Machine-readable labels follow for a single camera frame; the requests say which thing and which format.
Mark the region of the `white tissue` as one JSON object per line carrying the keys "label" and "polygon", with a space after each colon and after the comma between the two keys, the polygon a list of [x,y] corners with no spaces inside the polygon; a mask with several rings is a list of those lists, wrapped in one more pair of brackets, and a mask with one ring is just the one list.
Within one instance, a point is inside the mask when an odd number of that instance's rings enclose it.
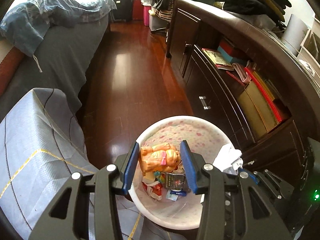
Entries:
{"label": "white tissue", "polygon": [[243,166],[242,152],[231,144],[225,144],[221,147],[216,156],[213,166],[218,168],[221,172],[238,175],[239,168]]}

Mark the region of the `colourful printed lighter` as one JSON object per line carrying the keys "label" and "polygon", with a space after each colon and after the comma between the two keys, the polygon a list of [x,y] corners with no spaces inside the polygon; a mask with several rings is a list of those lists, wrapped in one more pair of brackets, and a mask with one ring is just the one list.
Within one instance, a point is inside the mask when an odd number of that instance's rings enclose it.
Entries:
{"label": "colourful printed lighter", "polygon": [[166,173],[160,172],[160,171],[155,171],[154,176],[157,181],[159,181],[163,186],[166,184]]}

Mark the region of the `red snack wrapper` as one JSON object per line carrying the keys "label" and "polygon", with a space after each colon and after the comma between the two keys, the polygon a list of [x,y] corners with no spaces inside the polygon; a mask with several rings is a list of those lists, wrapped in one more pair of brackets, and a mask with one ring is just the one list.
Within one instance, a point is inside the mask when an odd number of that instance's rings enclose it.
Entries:
{"label": "red snack wrapper", "polygon": [[162,199],[162,184],[159,181],[156,181],[151,184],[142,183],[144,190],[147,192],[149,197],[155,200]]}

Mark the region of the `blue snack bag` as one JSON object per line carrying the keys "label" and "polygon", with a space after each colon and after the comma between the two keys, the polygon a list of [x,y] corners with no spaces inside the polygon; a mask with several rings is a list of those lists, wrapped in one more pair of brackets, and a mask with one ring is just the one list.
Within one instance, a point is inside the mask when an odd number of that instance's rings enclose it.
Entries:
{"label": "blue snack bag", "polygon": [[165,184],[166,189],[181,191],[184,188],[184,184],[185,184],[184,174],[166,173],[166,184]]}

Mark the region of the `blue table cloth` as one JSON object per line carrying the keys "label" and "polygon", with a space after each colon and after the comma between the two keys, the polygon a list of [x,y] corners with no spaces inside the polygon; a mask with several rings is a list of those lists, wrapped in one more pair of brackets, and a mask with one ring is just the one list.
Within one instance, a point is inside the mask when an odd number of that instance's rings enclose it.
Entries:
{"label": "blue table cloth", "polygon": [[88,161],[65,93],[30,90],[1,121],[1,209],[22,239],[75,172],[89,175],[97,168]]}

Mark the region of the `dark wooden cabinet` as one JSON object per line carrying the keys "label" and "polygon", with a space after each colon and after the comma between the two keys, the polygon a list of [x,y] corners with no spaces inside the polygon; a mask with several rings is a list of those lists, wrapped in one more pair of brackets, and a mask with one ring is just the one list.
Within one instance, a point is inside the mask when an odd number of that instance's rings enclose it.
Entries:
{"label": "dark wooden cabinet", "polygon": [[279,42],[211,5],[175,0],[167,56],[193,113],[220,128],[250,171],[292,185],[319,139],[319,85]]}

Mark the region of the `folded pink red quilt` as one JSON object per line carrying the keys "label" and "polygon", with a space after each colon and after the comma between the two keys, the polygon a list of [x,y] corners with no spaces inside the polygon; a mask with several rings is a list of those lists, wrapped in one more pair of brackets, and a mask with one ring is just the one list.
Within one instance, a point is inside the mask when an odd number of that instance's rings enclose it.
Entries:
{"label": "folded pink red quilt", "polygon": [[25,54],[13,46],[8,40],[1,40],[0,96],[7,89]]}

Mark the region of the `bed with dark sheet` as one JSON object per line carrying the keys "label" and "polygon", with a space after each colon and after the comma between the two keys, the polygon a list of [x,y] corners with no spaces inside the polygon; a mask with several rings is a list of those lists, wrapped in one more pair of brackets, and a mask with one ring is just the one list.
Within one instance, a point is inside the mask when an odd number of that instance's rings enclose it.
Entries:
{"label": "bed with dark sheet", "polygon": [[86,72],[107,29],[109,16],[67,28],[50,28],[35,51],[25,56],[1,95],[1,118],[33,88],[55,88],[65,93],[76,113],[82,103],[78,94],[86,83]]}

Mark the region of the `white shelf unit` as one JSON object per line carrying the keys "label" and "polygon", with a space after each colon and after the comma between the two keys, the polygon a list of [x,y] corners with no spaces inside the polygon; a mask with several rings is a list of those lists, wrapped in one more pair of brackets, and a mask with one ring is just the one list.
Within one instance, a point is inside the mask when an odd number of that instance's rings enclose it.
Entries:
{"label": "white shelf unit", "polygon": [[298,59],[303,60],[314,68],[319,68],[319,20],[314,18],[311,29],[301,42]]}

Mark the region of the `blue duvet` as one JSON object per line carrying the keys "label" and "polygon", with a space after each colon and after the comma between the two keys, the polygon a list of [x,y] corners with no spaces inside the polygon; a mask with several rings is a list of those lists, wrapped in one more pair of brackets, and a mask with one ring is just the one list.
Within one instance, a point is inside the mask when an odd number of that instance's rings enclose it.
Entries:
{"label": "blue duvet", "polygon": [[74,27],[95,22],[116,10],[114,0],[28,0],[9,10],[1,21],[1,36],[31,57],[52,26]]}

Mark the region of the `black suitcase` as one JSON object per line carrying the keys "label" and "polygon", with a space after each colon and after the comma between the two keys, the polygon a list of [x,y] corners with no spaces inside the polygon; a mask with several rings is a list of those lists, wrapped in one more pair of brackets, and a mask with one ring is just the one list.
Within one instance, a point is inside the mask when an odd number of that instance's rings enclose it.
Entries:
{"label": "black suitcase", "polygon": [[129,22],[132,20],[133,0],[113,0],[117,9],[113,11],[116,21]]}

